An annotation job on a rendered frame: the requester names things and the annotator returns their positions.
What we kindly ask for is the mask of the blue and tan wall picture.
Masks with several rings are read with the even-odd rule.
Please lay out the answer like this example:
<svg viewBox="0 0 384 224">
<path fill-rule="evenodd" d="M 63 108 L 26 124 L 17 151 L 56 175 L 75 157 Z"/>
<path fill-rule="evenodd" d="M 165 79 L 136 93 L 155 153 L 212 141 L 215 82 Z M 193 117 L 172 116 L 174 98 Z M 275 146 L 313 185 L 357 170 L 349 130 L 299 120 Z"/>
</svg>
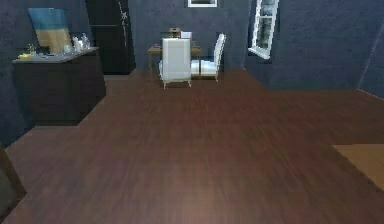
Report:
<svg viewBox="0 0 384 224">
<path fill-rule="evenodd" d="M 71 45 L 63 9 L 29 8 L 28 13 L 41 47 L 48 47 L 52 54 L 56 54 L 63 52 L 66 45 Z"/>
</svg>

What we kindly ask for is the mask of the black fridge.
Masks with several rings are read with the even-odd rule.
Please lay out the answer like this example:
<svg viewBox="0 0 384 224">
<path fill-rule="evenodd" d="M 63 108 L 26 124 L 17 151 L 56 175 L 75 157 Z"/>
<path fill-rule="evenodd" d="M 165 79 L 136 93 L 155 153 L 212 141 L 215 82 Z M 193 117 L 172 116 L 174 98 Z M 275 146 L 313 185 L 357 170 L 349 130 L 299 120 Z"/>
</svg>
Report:
<svg viewBox="0 0 384 224">
<path fill-rule="evenodd" d="M 128 75 L 136 67 L 128 0 L 121 0 L 127 12 L 127 47 L 118 0 L 85 0 L 94 45 L 99 48 L 105 75 Z"/>
</svg>

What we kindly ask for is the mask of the dark brown kitchen counter cabinet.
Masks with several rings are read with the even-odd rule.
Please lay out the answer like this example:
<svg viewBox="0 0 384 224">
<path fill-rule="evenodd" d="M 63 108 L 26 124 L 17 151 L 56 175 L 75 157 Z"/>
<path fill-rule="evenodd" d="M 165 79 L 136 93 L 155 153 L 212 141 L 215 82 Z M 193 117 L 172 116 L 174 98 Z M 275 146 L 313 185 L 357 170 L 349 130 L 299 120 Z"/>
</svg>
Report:
<svg viewBox="0 0 384 224">
<path fill-rule="evenodd" d="M 76 126 L 106 96 L 98 47 L 12 64 L 35 125 Z"/>
</svg>

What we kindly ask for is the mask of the white framed wall picture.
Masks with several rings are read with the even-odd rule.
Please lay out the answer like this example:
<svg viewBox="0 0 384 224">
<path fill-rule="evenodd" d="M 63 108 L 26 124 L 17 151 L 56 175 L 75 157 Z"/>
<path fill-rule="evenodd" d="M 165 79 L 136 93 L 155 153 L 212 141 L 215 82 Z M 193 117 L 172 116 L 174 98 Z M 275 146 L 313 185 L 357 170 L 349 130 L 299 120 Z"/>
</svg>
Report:
<svg viewBox="0 0 384 224">
<path fill-rule="evenodd" d="M 188 7 L 203 7 L 203 8 L 210 8 L 210 7 L 217 7 L 218 6 L 218 0 L 187 0 L 187 6 Z"/>
</svg>

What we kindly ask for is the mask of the brown wooden dining table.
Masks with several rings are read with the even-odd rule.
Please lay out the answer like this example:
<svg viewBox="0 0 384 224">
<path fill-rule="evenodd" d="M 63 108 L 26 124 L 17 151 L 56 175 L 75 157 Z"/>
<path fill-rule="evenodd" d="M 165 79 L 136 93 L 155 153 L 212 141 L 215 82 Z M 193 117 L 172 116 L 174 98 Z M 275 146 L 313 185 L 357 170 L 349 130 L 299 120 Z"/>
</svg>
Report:
<svg viewBox="0 0 384 224">
<path fill-rule="evenodd" d="M 191 59 L 200 55 L 199 47 L 189 45 L 180 47 L 151 47 L 148 51 L 149 68 L 152 68 L 152 57 L 161 56 L 159 76 L 165 83 L 187 82 L 191 80 Z"/>
</svg>

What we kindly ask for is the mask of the white dining chair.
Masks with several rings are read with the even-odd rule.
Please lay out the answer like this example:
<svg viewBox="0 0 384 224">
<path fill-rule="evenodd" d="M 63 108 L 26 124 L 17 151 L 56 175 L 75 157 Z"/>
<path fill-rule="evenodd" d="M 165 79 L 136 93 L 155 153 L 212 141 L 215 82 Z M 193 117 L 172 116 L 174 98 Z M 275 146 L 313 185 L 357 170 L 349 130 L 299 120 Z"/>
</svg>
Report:
<svg viewBox="0 0 384 224">
<path fill-rule="evenodd" d="M 187 82 L 191 85 L 191 40 L 163 38 L 159 70 L 163 88 L 169 83 L 176 82 Z"/>
<path fill-rule="evenodd" d="M 203 77 L 214 77 L 215 80 L 218 80 L 218 74 L 221 64 L 222 53 L 226 41 L 226 35 L 220 33 L 215 44 L 213 52 L 213 60 L 207 61 L 202 60 L 200 65 L 200 75 Z"/>
</svg>

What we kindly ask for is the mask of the white framed window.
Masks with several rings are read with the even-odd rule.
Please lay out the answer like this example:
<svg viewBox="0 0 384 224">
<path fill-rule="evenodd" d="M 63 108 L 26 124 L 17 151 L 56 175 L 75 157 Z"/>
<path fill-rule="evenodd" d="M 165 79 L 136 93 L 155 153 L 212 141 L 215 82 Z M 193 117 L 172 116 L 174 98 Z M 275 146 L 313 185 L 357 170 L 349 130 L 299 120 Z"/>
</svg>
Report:
<svg viewBox="0 0 384 224">
<path fill-rule="evenodd" d="M 256 0 L 251 46 L 248 50 L 262 59 L 271 57 L 279 0 Z"/>
</svg>

